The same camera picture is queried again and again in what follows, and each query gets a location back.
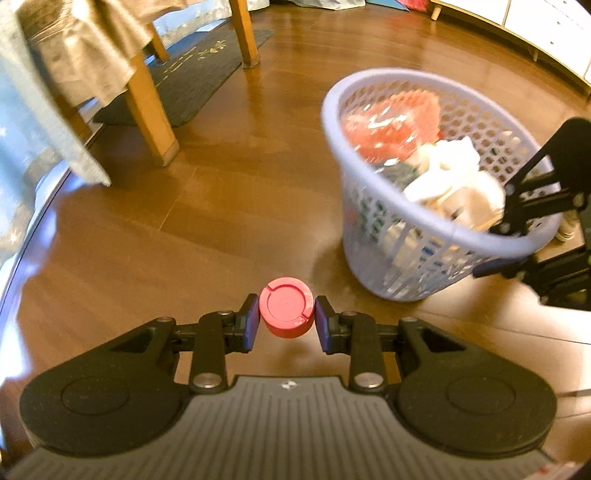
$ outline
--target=cabinet drawer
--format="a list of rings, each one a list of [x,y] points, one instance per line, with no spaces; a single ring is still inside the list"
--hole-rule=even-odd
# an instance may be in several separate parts
[[[505,28],[546,50],[558,15],[560,12],[545,0],[511,0]]]
[[[557,17],[556,27],[542,48],[582,77],[591,60],[591,35],[567,17]]]
[[[577,0],[545,0],[561,13],[569,17],[584,30],[591,33],[591,14]]]
[[[445,3],[459,7],[501,25],[509,0],[444,0]]]

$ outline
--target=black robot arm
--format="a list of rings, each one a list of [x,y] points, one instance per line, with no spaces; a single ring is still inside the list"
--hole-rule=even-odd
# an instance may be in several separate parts
[[[530,172],[550,157],[554,170],[532,177]],[[544,305],[591,310],[591,122],[571,118],[505,185],[503,220],[492,233],[527,233],[531,222],[556,213],[575,210],[583,230],[584,245],[557,257],[540,261],[535,255],[520,260],[493,260],[476,267],[475,277],[501,273],[529,285]],[[560,183],[556,193],[531,197],[533,191]]]

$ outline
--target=gripper mount plate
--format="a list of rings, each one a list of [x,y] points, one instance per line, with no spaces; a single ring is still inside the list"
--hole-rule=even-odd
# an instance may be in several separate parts
[[[548,461],[539,450],[450,455],[407,432],[383,398],[353,393],[338,377],[239,377],[224,393],[195,396],[143,447],[75,458],[39,446],[7,479],[522,480]]]

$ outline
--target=wooden floor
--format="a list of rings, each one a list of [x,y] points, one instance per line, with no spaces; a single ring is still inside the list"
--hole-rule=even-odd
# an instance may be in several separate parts
[[[339,170],[319,120],[327,90],[369,67],[463,82],[540,142],[565,119],[588,115],[584,92],[527,52],[446,17],[433,23],[375,5],[333,12],[275,4],[253,21],[275,30],[260,66],[238,70],[176,129],[181,153],[169,168],[152,166],[136,128],[109,127],[92,153],[112,187],[76,189],[70,176],[45,215],[12,292],[30,276],[18,311],[30,370],[0,390],[11,447],[27,449],[17,398],[31,376],[157,316],[187,323],[235,309],[289,275],[339,310],[382,323],[413,313],[531,368],[559,396],[548,452],[589,458],[591,397],[571,393],[591,388],[591,314],[542,307],[528,288],[498,277],[467,278],[413,304],[364,290],[340,246]],[[253,353],[231,355],[228,368],[231,375],[344,375],[348,359],[324,356],[314,329],[281,340],[262,327]]]

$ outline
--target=basket rim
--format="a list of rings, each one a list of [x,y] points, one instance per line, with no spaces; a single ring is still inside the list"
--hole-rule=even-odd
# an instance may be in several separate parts
[[[440,239],[449,241],[451,245],[464,247],[478,254],[494,258],[522,258],[535,253],[552,239],[558,230],[560,214],[545,218],[542,225],[525,236],[507,237],[488,232],[476,232],[441,218],[422,205],[410,202],[402,191],[394,188],[386,178],[376,175],[374,170],[349,144],[339,119],[339,105],[343,95],[347,92],[352,93],[368,79],[372,79],[372,83],[391,82],[395,79],[404,81],[428,79],[440,83],[452,91],[461,92],[465,96],[475,97],[503,116],[504,121],[514,131],[519,131],[521,136],[535,147],[536,151],[540,149],[539,143],[530,132],[510,113],[496,102],[466,85],[422,70],[395,67],[368,69],[349,75],[337,82],[328,91],[322,103],[321,120],[324,133],[342,168],[352,172],[363,184],[370,185],[371,190],[380,197],[381,201],[389,203],[391,206],[394,205],[397,214],[412,221],[416,227],[431,231]]]

